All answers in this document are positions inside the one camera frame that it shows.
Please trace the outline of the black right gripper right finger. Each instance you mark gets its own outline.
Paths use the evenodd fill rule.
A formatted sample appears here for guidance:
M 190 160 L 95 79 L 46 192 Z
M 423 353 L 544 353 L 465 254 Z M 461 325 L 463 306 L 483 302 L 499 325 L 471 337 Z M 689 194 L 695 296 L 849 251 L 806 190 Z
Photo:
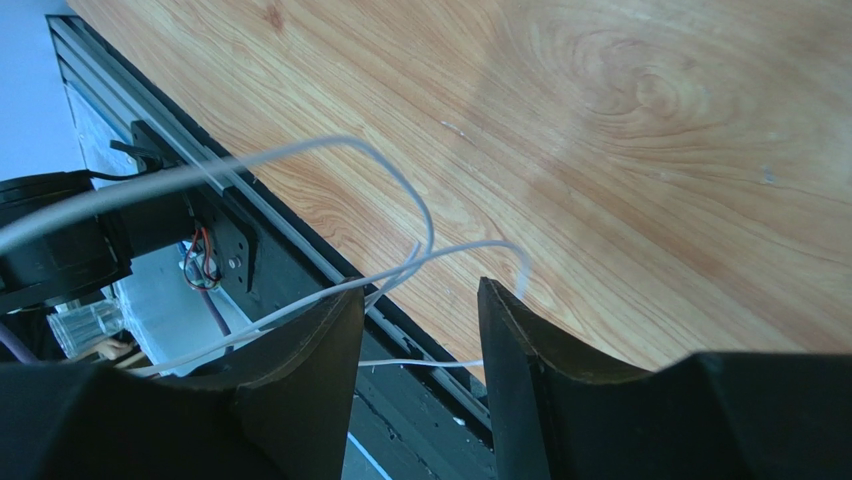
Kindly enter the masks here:
M 502 479 L 847 479 L 847 355 L 699 352 L 651 372 L 482 278 L 478 317 Z

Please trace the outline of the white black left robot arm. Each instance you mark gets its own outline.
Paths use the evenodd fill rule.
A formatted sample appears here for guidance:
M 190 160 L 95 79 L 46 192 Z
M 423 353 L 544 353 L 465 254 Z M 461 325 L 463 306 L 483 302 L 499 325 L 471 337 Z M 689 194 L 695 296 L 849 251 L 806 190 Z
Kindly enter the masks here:
M 138 257 L 187 240 L 196 223 L 184 193 L 90 216 L 1 256 L 1 312 L 56 306 L 132 274 Z

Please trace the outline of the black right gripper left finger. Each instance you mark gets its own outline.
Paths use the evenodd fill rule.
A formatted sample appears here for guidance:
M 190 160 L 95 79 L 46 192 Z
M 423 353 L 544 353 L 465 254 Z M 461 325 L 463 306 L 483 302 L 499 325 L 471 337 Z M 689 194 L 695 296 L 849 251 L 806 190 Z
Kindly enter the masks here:
M 364 295 L 330 296 L 186 377 L 1 369 L 5 479 L 337 479 Z

